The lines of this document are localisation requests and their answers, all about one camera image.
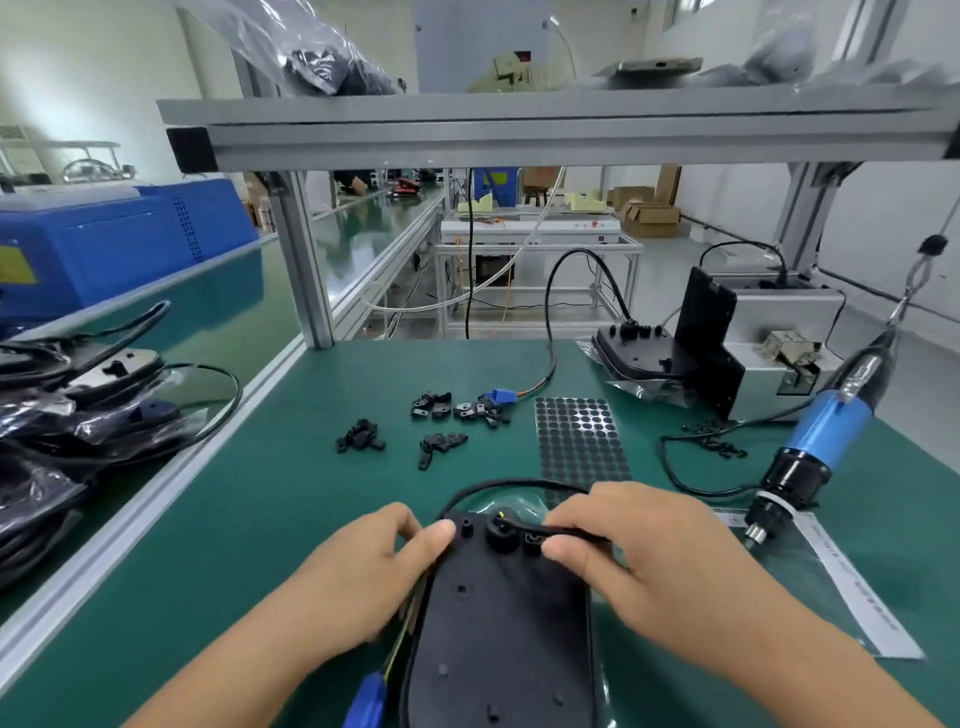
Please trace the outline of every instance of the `black cable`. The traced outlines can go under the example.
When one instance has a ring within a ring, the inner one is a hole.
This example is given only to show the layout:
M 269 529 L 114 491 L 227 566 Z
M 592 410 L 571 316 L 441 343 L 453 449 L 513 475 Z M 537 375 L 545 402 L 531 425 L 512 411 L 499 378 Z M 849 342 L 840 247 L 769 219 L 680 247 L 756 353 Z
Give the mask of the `black cable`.
M 473 303 L 473 168 L 467 170 L 467 210 L 470 215 L 470 234 L 467 241 L 467 278 L 470 295 L 467 297 L 467 315 L 464 317 L 464 334 L 470 338 L 470 304 Z
M 543 322 L 546 325 L 547 345 L 550 348 L 550 367 L 547 370 L 546 376 L 534 387 L 525 392 L 517 392 L 516 395 L 518 397 L 526 397 L 527 395 L 533 394 L 544 384 L 550 381 L 550 379 L 553 378 L 554 373 L 557 371 L 557 353 L 553 346 L 553 329 L 550 327 L 550 289 L 553 287 L 553 278 L 557 275 L 557 271 L 560 269 L 561 264 L 574 253 L 583 253 L 587 257 L 591 257 L 596 261 L 597 265 L 600 266 L 601 270 L 610 281 L 611 287 L 613 288 L 613 294 L 616 296 L 616 302 L 619 303 L 620 310 L 623 312 L 624 318 L 627 321 L 633 320 L 633 317 L 630 315 L 630 309 L 627 307 L 627 303 L 623 300 L 623 294 L 620 293 L 620 287 L 616 284 L 616 279 L 610 272 L 610 268 L 608 268 L 607 264 L 603 261 L 603 258 L 594 251 L 589 251 L 586 248 L 571 248 L 568 250 L 566 253 L 560 256 L 560 259 L 558 259 L 556 263 L 554 263 L 553 270 L 550 271 L 550 277 L 546 281 L 546 293 L 543 295 Z
M 695 442 L 697 440 L 706 440 L 710 437 L 721 437 L 723 435 L 729 434 L 734 430 L 740 429 L 741 427 L 750 427 L 753 425 L 765 425 L 768 423 L 774 423 L 780 418 L 786 417 L 787 415 L 792 415 L 795 412 L 800 412 L 802 409 L 806 409 L 813 400 L 807 400 L 800 404 L 795 404 L 789 409 L 785 409 L 782 412 L 778 412 L 776 415 L 771 415 L 770 417 L 764 417 L 759 420 L 745 420 L 741 423 L 736 423 L 729 427 L 723 429 L 713 430 L 712 432 L 699 432 L 691 435 L 663 435 L 660 437 L 657 444 L 657 457 L 660 459 L 660 464 L 663 465 L 663 470 L 666 472 L 670 482 L 673 483 L 674 487 L 682 492 L 686 493 L 689 496 L 701 497 L 701 498 L 725 498 L 725 497 L 734 497 L 742 496 L 744 493 L 749 493 L 752 490 L 759 488 L 759 485 L 741 485 L 736 488 L 729 488 L 724 491 L 702 491 L 699 488 L 691 488 L 686 485 L 680 478 L 677 476 L 676 471 L 673 469 L 673 465 L 670 462 L 670 457 L 667 454 L 666 444 L 672 442 Z M 778 423 L 779 425 L 792 425 L 793 423 Z
M 227 405 L 227 408 L 224 412 L 218 413 L 216 415 L 217 420 L 213 425 L 209 425 L 202 429 L 200 432 L 196 433 L 192 437 L 188 438 L 185 441 L 178 442 L 176 445 L 167 448 L 160 449 L 156 451 L 148 451 L 142 455 L 134 455 L 132 457 L 64 457 L 60 455 L 53 455 L 46 452 L 41 452 L 39 450 L 31 449 L 24 446 L 22 443 L 19 443 L 15 440 L 6 440 L 7 444 L 10 445 L 13 449 L 17 450 L 25 457 L 35 460 L 37 462 L 45 462 L 48 464 L 56 466 L 65 466 L 65 465 L 92 465 L 92 466 L 129 466 L 129 465 L 139 465 L 141 463 L 149 462 L 151 460 L 156 460 L 159 457 L 165 457 L 167 455 L 176 454 L 187 448 L 192 448 L 194 445 L 198 445 L 203 440 L 206 440 L 211 435 L 218 432 L 229 420 L 233 413 L 236 412 L 237 408 L 240 406 L 240 402 L 243 399 L 243 385 L 240 383 L 240 380 L 237 376 L 226 369 L 213 366 L 212 364 L 168 364 L 165 370 L 175 370 L 175 369 L 206 369 L 210 372 L 217 372 L 224 376 L 228 376 L 233 382 L 233 397 L 230 400 L 230 403 Z
M 517 485 L 542 488 L 545 491 L 553 491 L 555 493 L 589 493 L 589 490 L 576 485 L 561 483 L 557 480 L 546 480 L 545 478 L 540 477 L 504 477 L 496 480 L 485 480 L 482 483 L 470 485 L 467 486 L 467 488 L 461 488 L 459 491 L 453 494 L 453 497 L 448 500 L 446 505 L 441 509 L 440 515 L 437 516 L 437 520 L 439 521 L 440 519 L 445 519 L 446 515 L 456 507 L 457 503 L 466 497 L 474 496 L 477 493 L 482 493 L 484 491 L 493 490 L 494 488 L 507 488 Z M 559 528 L 555 526 L 540 525 L 539 523 L 515 521 L 506 515 L 497 516 L 497 519 L 508 523 L 517 531 L 532 533 L 542 538 L 549 538 L 550 536 L 576 536 L 577 538 L 584 539 L 585 541 L 607 541 L 607 539 L 603 537 L 581 530 L 580 528 Z
M 729 245 L 752 245 L 755 248 L 760 248 L 764 251 L 769 251 L 770 253 L 777 254 L 777 257 L 780 259 L 780 275 L 786 277 L 789 269 L 786 267 L 786 259 L 783 257 L 783 253 L 780 252 L 780 248 L 776 245 L 770 245 L 770 243 L 760 243 L 756 240 L 728 240 L 725 243 L 714 243 L 709 246 L 703 253 L 700 255 L 700 262 L 697 265 L 704 264 L 704 258 L 707 257 L 707 253 L 710 251 L 715 251 L 717 248 L 726 248 Z

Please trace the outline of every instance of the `rubber feet sheet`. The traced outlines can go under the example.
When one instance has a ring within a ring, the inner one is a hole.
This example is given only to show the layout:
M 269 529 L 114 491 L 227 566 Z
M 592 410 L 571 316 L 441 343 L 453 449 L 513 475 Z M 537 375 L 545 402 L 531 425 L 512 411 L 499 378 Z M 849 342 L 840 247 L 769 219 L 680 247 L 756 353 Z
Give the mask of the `rubber feet sheet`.
M 604 480 L 633 480 L 606 400 L 537 397 L 536 405 L 543 477 L 584 489 Z

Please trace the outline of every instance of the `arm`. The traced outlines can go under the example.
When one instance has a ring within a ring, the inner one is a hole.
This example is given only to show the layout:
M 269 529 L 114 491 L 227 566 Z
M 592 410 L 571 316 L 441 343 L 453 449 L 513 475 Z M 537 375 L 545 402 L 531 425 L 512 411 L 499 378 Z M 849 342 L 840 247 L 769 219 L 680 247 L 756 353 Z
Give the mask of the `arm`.
M 379 633 L 454 530 L 421 529 L 401 503 L 344 526 L 126 725 L 265 728 L 304 677 Z
M 552 511 L 623 549 L 554 536 L 543 555 L 579 574 L 642 637 L 727 678 L 788 728 L 941 726 L 854 639 L 784 589 L 699 500 L 597 483 Z

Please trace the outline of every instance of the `workbench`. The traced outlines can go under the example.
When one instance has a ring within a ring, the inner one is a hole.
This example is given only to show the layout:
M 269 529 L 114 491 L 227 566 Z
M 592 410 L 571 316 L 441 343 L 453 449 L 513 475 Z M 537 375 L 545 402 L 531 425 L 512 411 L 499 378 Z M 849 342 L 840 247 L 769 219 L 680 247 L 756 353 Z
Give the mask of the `workbench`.
M 336 302 L 370 269 L 395 240 L 441 194 L 435 185 L 421 199 L 388 200 L 374 194 L 318 216 L 311 223 L 318 257 L 324 261 L 324 284 Z M 160 352 L 168 362 L 214 364 L 230 370 L 243 386 L 292 341 L 300 322 L 290 281 L 275 235 L 235 254 L 215 259 L 200 271 L 187 270 L 148 295 L 133 292 L 106 306 L 98 305 L 29 332 L 31 337 L 76 330 L 94 331 L 124 324 L 154 303 L 170 301 L 167 316 L 136 342 Z M 225 377 L 200 373 L 198 400 L 230 396 Z M 153 477 L 163 463 L 111 473 L 101 492 L 84 509 L 84 518 L 40 567 L 0 595 L 0 625 L 51 574 L 99 531 Z
M 557 355 L 542 394 L 606 399 L 634 478 L 669 487 L 657 437 L 711 415 L 613 389 L 572 342 L 558 343 Z M 546 366 L 542 341 L 351 341 L 305 352 L 0 699 L 0 724 L 118 725 L 344 523 L 393 500 L 429 522 L 465 485 L 538 475 L 532 402 L 516 405 L 513 422 L 498 430 L 412 421 L 410 402 L 425 391 L 449 390 L 464 401 L 494 386 L 525 388 Z M 386 449 L 336 454 L 335 439 L 359 418 L 379 424 Z M 419 441 L 438 430 L 465 431 L 469 441 L 420 472 Z M 680 476 L 717 488 L 758 478 L 784 431 L 743 436 L 750 438 L 745 460 L 678 446 Z M 882 665 L 947 725 L 960 724 L 957 513 L 960 476 L 880 421 L 852 447 L 818 511 L 927 656 Z M 594 606 L 609 684 L 605 713 L 616 725 L 772 724 L 741 692 Z M 279 724 L 340 725 L 362 675 L 384 653 L 383 644 L 367 644 L 322 667 Z

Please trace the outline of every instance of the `electrical cable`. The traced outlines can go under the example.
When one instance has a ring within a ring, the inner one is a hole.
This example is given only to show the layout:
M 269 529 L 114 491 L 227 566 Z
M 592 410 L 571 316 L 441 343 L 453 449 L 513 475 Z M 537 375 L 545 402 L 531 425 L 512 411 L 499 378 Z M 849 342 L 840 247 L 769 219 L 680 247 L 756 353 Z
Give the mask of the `electrical cable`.
M 467 241 L 467 280 L 470 294 L 467 298 L 467 315 L 464 317 L 464 334 L 470 338 L 470 305 L 473 303 L 473 168 L 467 170 L 467 210 L 470 216 L 470 233 Z
M 566 170 L 566 167 L 561 167 L 560 170 L 561 170 L 560 173 L 562 175 Z M 526 236 L 526 238 L 520 244 L 519 250 L 517 250 L 516 253 L 514 253 L 513 257 L 511 257 L 510 260 L 507 261 L 506 265 L 504 265 L 503 268 L 501 268 L 494 275 L 490 276 L 488 279 L 486 279 L 479 285 L 475 286 L 474 292 L 482 291 L 485 288 L 489 288 L 491 285 L 493 285 L 496 282 L 496 280 L 499 279 L 507 271 L 509 271 L 510 267 L 514 265 L 516 260 L 521 255 L 523 255 L 523 252 L 527 249 L 527 246 L 531 244 L 531 242 L 534 239 L 534 236 L 540 230 L 540 225 L 543 223 L 543 219 L 546 217 L 546 213 L 550 209 L 550 205 L 553 203 L 553 199 L 557 194 L 558 187 L 559 187 L 558 185 L 555 185 L 554 188 L 550 190 L 550 195 L 547 197 L 546 205 L 543 207 L 543 212 L 541 212 L 540 217 L 537 218 L 537 223 L 534 225 L 534 228 L 530 231 L 530 233 Z M 469 298 L 469 293 L 465 293 L 462 296 L 458 296 L 457 298 L 450 299 L 449 301 L 444 301 L 443 303 L 419 305 L 419 306 L 413 306 L 411 308 L 390 308 L 389 306 L 378 305 L 371 301 L 367 301 L 366 299 L 361 299 L 361 301 L 367 308 L 373 311 L 384 311 L 386 313 L 399 313 L 400 311 L 406 311 L 407 313 L 422 313 L 423 311 L 436 311 L 440 308 L 444 308 L 446 306 L 454 305 L 455 303 L 466 301 L 467 298 Z
M 166 371 L 172 371 L 176 369 L 203 369 L 210 372 L 216 372 L 230 378 L 233 382 L 233 396 L 230 399 L 228 405 L 221 410 L 206 426 L 197 432 L 196 434 L 190 436 L 184 441 L 178 442 L 170 448 L 160 449 L 160 450 L 148 450 L 143 454 L 137 454 L 131 457 L 67 457 L 61 455 L 54 455 L 47 452 L 42 452 L 40 450 L 31 449 L 24 446 L 22 443 L 17 442 L 16 440 L 7 439 L 5 442 L 10 445 L 13 449 L 23 454 L 25 457 L 28 457 L 37 462 L 45 462 L 54 466 L 63 466 L 63 465 L 92 465 L 92 466 L 129 466 L 129 465 L 139 465 L 141 463 L 149 462 L 151 460 L 156 460 L 159 457 L 165 457 L 167 455 L 174 455 L 178 452 L 181 452 L 187 448 L 192 448 L 195 445 L 198 445 L 203 440 L 206 440 L 211 435 L 219 431 L 226 423 L 230 417 L 233 416 L 233 413 L 237 411 L 240 406 L 240 402 L 243 399 L 243 385 L 240 383 L 240 380 L 237 376 L 226 369 L 221 367 L 216 367 L 212 364 L 190 364 L 190 363 L 181 363 L 181 364 L 168 364 L 164 367 Z
M 620 293 L 620 287 L 616 284 L 616 279 L 613 277 L 613 274 L 610 272 L 610 268 L 607 267 L 607 264 L 604 262 L 603 258 L 594 251 L 587 250 L 586 248 L 571 248 L 570 250 L 566 251 L 566 253 L 561 255 L 557 262 L 554 263 L 553 270 L 550 271 L 550 276 L 546 281 L 546 292 L 543 294 L 543 322 L 546 325 L 547 346 L 550 349 L 550 366 L 547 370 L 546 376 L 537 382 L 537 384 L 524 392 L 516 393 L 516 397 L 518 399 L 532 395 L 534 392 L 539 390 L 548 381 L 550 381 L 551 378 L 553 378 L 554 373 L 557 371 L 557 352 L 554 349 L 553 344 L 553 329 L 550 327 L 550 290 L 553 288 L 553 278 L 557 275 L 557 271 L 560 269 L 561 264 L 574 253 L 583 253 L 584 255 L 587 255 L 596 261 L 597 265 L 600 266 L 601 270 L 603 270 L 604 274 L 607 276 L 607 279 L 610 281 L 610 284 L 613 288 L 613 294 L 616 296 L 616 301 L 620 305 L 620 311 L 623 313 L 624 319 L 626 321 L 633 320 L 633 317 L 630 315 L 630 309 L 627 307 L 627 303 L 623 300 L 623 294 Z
M 437 297 L 434 296 L 432 293 L 428 293 L 428 294 L 426 294 L 426 295 L 427 295 L 427 298 L 431 298 L 431 299 L 433 299 L 434 301 L 437 300 Z M 504 306 L 504 305 L 500 305 L 499 303 L 490 303 L 489 301 L 482 301 L 481 299 L 478 299 L 478 298 L 476 298 L 475 296 L 473 297 L 473 302 L 474 302 L 474 303 L 482 303 L 483 305 L 489 306 L 490 308 L 499 308 L 500 310 L 503 310 L 504 308 L 506 308 L 507 310 L 510 310 L 510 311 L 516 311 L 516 310 L 518 310 L 519 308 L 543 308 L 543 304 L 542 304 L 542 303 L 523 303 L 523 304 L 516 304 L 516 305 L 507 305 L 507 306 Z M 567 301 L 555 301 L 555 302 L 551 303 L 550 305 L 552 305 L 552 306 L 558 306 L 558 305 L 575 305 L 575 306 L 576 306 L 576 305 L 579 305 L 579 306 L 584 306 L 584 305 L 586 305 L 586 306 L 593 306 L 593 303 L 579 303 L 579 302 L 573 302 L 573 303 L 571 303 L 571 302 L 567 302 Z
M 780 275 L 786 277 L 787 273 L 789 273 L 789 269 L 786 267 L 786 259 L 783 257 L 783 253 L 780 252 L 780 248 L 778 248 L 776 245 L 770 245 L 770 243 L 760 243 L 756 240 L 728 240 L 725 243 L 714 243 L 701 253 L 700 262 L 697 263 L 697 265 L 702 266 L 704 264 L 704 258 L 707 257 L 707 253 L 710 251 L 715 251 L 717 248 L 726 248 L 729 245 L 752 245 L 755 248 L 760 248 L 761 250 L 774 253 L 780 259 Z
M 459 491 L 453 494 L 450 500 L 448 500 L 446 505 L 441 509 L 440 514 L 437 516 L 437 520 L 439 521 L 441 519 L 445 519 L 447 514 L 456 508 L 457 503 L 464 498 L 475 496 L 478 493 L 483 493 L 484 491 L 493 490 L 495 488 L 506 488 L 508 486 L 518 485 L 529 486 L 532 488 L 542 488 L 545 491 L 553 491 L 555 493 L 589 493 L 589 490 L 586 488 L 570 485 L 568 483 L 562 483 L 558 480 L 547 480 L 541 477 L 504 477 L 497 478 L 496 480 L 485 480 L 482 483 L 461 488 Z M 509 516 L 503 514 L 497 514 L 497 517 L 501 521 L 511 525 L 517 531 L 531 533 L 542 538 L 549 538 L 550 536 L 576 536 L 577 538 L 584 539 L 585 541 L 607 541 L 607 539 L 581 530 L 580 528 L 559 528 L 555 526 L 541 525 L 539 523 L 515 521 Z
M 704 491 L 699 488 L 692 488 L 686 485 L 680 478 L 677 476 L 677 472 L 673 469 L 673 465 L 670 462 L 670 456 L 667 453 L 666 445 L 667 443 L 672 442 L 696 442 L 698 440 L 706 440 L 710 437 L 721 437 L 723 435 L 729 434 L 734 430 L 738 430 L 741 427 L 750 427 L 753 425 L 765 425 L 767 423 L 774 423 L 780 418 L 792 415 L 795 412 L 800 412 L 802 409 L 810 406 L 812 400 L 804 401 L 800 404 L 796 404 L 789 409 L 785 409 L 782 412 L 778 412 L 776 415 L 771 415 L 770 417 L 764 417 L 759 420 L 744 420 L 743 422 L 736 423 L 729 427 L 724 427 L 723 429 L 713 430 L 712 432 L 700 432 L 694 433 L 691 435 L 662 435 L 657 443 L 657 457 L 660 459 L 660 464 L 663 466 L 663 470 L 666 473 L 666 476 L 670 478 L 670 482 L 673 483 L 674 487 L 681 493 L 686 493 L 688 496 L 695 496 L 701 498 L 726 498 L 734 496 L 742 496 L 744 493 L 749 493 L 752 490 L 759 488 L 759 485 L 749 484 L 741 485 L 735 488 L 729 488 L 723 491 Z M 781 425 L 792 425 L 793 423 L 779 423 Z

